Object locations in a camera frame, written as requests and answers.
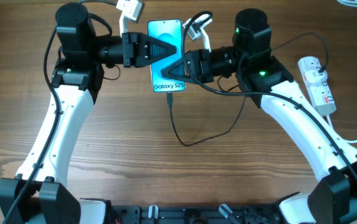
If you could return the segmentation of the blue Galaxy smartphone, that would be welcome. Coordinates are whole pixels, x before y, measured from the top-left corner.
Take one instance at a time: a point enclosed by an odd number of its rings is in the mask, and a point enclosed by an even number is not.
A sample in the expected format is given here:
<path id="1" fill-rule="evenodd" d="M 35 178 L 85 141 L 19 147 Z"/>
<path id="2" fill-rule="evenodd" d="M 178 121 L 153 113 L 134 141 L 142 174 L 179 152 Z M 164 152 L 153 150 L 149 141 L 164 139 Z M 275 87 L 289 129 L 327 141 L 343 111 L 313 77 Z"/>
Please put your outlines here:
<path id="1" fill-rule="evenodd" d="M 176 52 L 160 61 L 152 63 L 152 89 L 156 93 L 184 91 L 186 84 L 177 80 L 183 76 L 181 58 L 182 22 L 179 19 L 168 19 L 148 22 L 148 35 L 162 40 L 175 47 Z"/>

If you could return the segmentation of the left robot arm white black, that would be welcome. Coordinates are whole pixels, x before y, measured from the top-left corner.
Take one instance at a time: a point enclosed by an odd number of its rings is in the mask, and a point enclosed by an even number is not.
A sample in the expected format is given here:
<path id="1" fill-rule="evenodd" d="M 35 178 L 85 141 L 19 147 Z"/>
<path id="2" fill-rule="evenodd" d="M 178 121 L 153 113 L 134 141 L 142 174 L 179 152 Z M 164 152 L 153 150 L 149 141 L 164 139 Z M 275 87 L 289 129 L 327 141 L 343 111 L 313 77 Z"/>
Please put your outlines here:
<path id="1" fill-rule="evenodd" d="M 51 98 L 36 141 L 11 179 L 0 179 L 0 208 L 5 223 L 121 223 L 110 201 L 76 199 L 66 188 L 72 152 L 81 127 L 93 109 L 104 79 L 113 67 L 141 68 L 176 53 L 177 48 L 140 32 L 143 1 L 117 1 L 120 33 L 97 35 L 83 1 L 61 6 L 52 38 L 60 40 L 52 74 L 45 74 Z"/>

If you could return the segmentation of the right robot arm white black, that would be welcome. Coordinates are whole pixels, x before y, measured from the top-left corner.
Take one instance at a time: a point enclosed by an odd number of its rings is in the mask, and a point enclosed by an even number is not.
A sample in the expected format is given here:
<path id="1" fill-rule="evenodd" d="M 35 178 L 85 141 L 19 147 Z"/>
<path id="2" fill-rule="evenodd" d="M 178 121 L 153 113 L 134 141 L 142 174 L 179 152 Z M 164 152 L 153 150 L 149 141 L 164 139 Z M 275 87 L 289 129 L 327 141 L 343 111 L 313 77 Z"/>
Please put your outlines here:
<path id="1" fill-rule="evenodd" d="M 276 206 L 280 223 L 351 223 L 357 220 L 357 149 L 325 123 L 291 73 L 271 54 L 272 31 L 264 11 L 236 15 L 233 45 L 183 51 L 162 76 L 203 88 L 215 76 L 236 75 L 240 95 L 273 117 L 306 157 L 318 180 L 310 194 L 293 194 Z"/>

